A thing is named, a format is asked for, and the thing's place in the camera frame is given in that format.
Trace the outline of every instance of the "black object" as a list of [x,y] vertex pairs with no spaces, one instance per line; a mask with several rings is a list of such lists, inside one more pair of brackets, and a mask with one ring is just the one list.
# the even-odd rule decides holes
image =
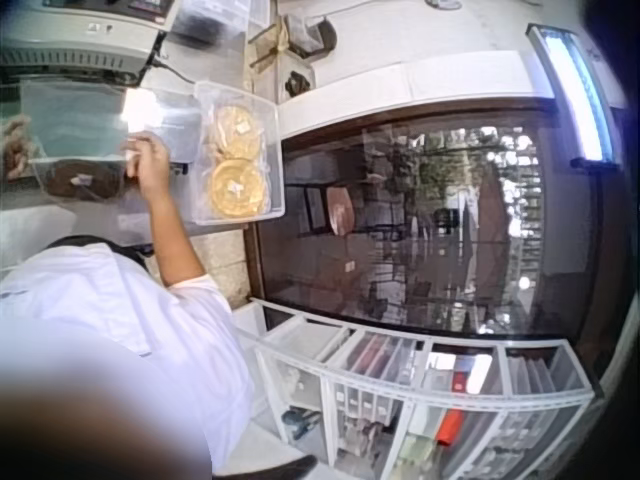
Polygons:
[[306,455],[293,462],[285,463],[278,467],[269,468],[250,473],[239,473],[237,475],[217,476],[224,480],[302,480],[318,464],[318,459],[313,455]]
[[311,84],[304,75],[301,73],[292,71],[289,75],[289,79],[284,84],[284,88],[291,98],[300,95],[301,93],[308,92],[311,89]]
[[63,237],[60,240],[56,240],[55,242],[47,246],[45,250],[56,247],[84,247],[86,245],[93,245],[94,243],[106,244],[113,253],[117,253],[119,255],[122,255],[123,257],[127,257],[129,260],[133,260],[142,268],[144,268],[145,271],[149,271],[144,263],[144,260],[142,259],[142,256],[134,247],[121,247],[117,243],[113,243],[111,240],[96,237],[93,235],[71,235],[69,237]]
[[301,47],[293,43],[289,43],[289,50],[302,59],[314,57],[314,60],[318,60],[319,58],[326,57],[330,52],[335,50],[336,45],[338,44],[338,35],[336,33],[336,29],[326,18],[318,23],[318,30],[320,32],[320,38],[322,38],[323,47],[321,49],[313,52],[307,52]]
[[109,162],[59,160],[43,175],[42,187],[54,197],[103,201],[122,193],[123,172]]
[[320,422],[322,415],[320,412],[304,410],[292,407],[282,414],[282,421],[285,425],[295,427],[292,437],[294,441],[300,440]]

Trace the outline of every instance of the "golden cookie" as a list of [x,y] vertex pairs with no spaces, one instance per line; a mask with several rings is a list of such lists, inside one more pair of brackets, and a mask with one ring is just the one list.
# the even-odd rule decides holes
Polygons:
[[245,160],[220,163],[209,180],[209,199],[214,210],[225,217],[252,217],[265,209],[264,177]]
[[215,144],[229,159],[256,160],[262,147],[262,127],[244,107],[222,107],[212,125]]

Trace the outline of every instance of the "white cabinet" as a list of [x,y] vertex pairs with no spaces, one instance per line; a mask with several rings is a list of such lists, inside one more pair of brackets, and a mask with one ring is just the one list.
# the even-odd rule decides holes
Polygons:
[[525,478],[593,398],[566,340],[435,337],[260,300],[243,308],[261,321],[262,309],[291,315],[268,332],[238,325],[274,430],[356,478]]

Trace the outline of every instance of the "person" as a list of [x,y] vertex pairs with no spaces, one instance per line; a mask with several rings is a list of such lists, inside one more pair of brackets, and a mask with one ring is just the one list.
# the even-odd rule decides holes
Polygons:
[[[7,144],[13,172],[27,147]],[[164,286],[95,237],[55,242],[0,283],[0,431],[13,463],[28,459],[21,477],[211,478],[250,417],[231,310],[171,197],[168,151],[150,133],[125,148]]]

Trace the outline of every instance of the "plastic container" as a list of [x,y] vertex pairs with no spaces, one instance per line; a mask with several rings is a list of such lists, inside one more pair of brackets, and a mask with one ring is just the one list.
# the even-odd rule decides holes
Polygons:
[[[224,225],[230,223],[254,222],[277,218],[284,215],[284,181],[282,173],[282,150],[278,130],[276,105],[242,90],[225,87],[212,82],[198,82],[195,97],[202,112],[202,132],[196,162],[189,177],[187,204],[183,212],[188,220],[198,225]],[[254,162],[266,184],[264,208],[260,212],[246,216],[225,216],[214,209],[209,186],[218,161],[212,158],[212,129],[216,128],[216,115],[224,107],[239,107],[250,112],[255,120],[255,128],[260,129],[260,151]]]
[[249,20],[261,28],[271,25],[271,0],[251,0]]
[[212,19],[232,30],[246,32],[251,0],[183,0],[176,22],[185,18]]

